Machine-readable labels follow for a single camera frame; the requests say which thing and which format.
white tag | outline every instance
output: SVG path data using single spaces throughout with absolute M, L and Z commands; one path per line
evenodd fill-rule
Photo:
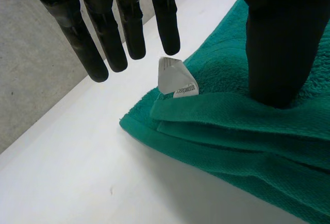
M 183 62 L 174 58 L 159 59 L 158 89 L 162 94 L 173 93 L 173 98 L 199 94 L 195 78 Z
M 183 88 L 178 89 L 174 92 L 173 98 L 187 97 L 198 95 L 198 88 L 195 83 L 191 82 L 185 85 Z

white tabletop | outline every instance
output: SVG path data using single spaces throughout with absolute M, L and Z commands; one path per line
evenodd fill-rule
M 192 54 L 236 0 L 177 0 L 181 52 Z M 0 155 L 1 224 L 304 223 L 125 133 L 119 119 L 157 85 L 155 18 L 147 55 L 105 83 L 84 79 Z

terry cloth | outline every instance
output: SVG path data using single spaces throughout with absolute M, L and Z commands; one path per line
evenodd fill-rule
M 200 94 L 147 93 L 120 125 L 140 142 L 309 223 L 330 223 L 330 25 L 286 110 L 249 97 L 248 6 L 238 0 L 185 65 Z

